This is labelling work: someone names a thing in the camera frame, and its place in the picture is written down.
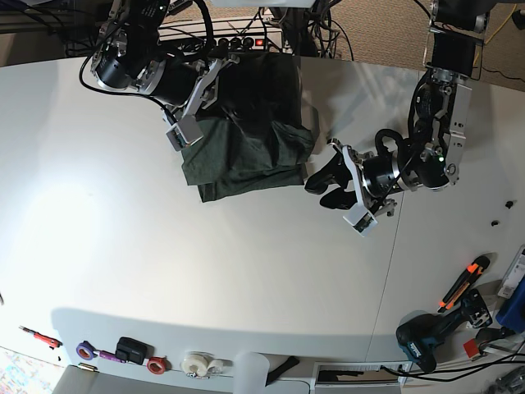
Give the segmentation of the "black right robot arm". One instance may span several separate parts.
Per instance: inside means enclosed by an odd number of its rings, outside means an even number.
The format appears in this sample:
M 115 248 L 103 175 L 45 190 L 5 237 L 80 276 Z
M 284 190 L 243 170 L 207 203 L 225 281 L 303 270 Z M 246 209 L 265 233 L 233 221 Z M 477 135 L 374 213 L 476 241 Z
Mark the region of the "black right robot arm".
M 115 1 L 95 48 L 82 63 L 81 85 L 100 94 L 146 99 L 167 119 L 193 99 L 199 108 L 211 104 L 217 79 L 241 58 L 215 40 L 206 2 L 195 4 L 204 37 L 197 48 L 185 51 L 160 35 L 168 14 L 182 9 L 181 1 Z

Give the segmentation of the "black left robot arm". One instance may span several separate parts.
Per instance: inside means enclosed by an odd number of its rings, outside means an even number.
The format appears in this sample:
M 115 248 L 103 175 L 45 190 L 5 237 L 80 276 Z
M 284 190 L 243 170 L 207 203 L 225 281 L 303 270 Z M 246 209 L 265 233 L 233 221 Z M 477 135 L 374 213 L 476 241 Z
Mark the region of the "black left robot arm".
M 483 52 L 492 1 L 434 1 L 426 71 L 409 105 L 406 136 L 390 128 L 375 134 L 375 149 L 358 153 L 330 140 L 333 158 L 312 174 L 305 190 L 328 209 L 359 205 L 393 213 L 392 195 L 425 187 L 440 190 L 459 180 L 474 61 Z

